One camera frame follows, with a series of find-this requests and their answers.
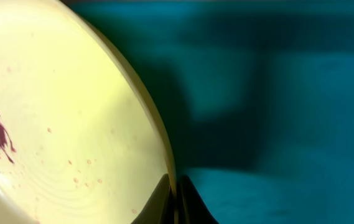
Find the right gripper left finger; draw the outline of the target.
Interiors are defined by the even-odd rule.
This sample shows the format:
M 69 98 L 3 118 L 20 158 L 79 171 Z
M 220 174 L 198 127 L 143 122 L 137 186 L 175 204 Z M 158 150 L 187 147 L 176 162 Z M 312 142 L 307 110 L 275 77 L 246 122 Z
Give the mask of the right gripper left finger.
M 174 198 L 167 174 L 161 177 L 144 208 L 131 224 L 174 224 Z

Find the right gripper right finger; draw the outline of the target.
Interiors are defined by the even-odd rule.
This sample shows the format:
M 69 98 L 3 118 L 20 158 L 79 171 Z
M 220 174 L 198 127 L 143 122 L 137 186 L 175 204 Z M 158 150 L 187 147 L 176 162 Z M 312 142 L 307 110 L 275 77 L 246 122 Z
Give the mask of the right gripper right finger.
M 179 224 L 218 224 L 187 175 L 177 183 L 177 208 Z

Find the yellow-green plate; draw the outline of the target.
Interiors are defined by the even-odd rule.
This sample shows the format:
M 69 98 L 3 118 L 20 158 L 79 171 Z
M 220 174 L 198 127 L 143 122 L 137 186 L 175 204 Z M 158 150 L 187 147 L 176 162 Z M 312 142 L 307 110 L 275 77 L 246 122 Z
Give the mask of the yellow-green plate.
M 60 1 L 0 1 L 0 223 L 131 224 L 161 177 L 160 114 L 117 48 Z

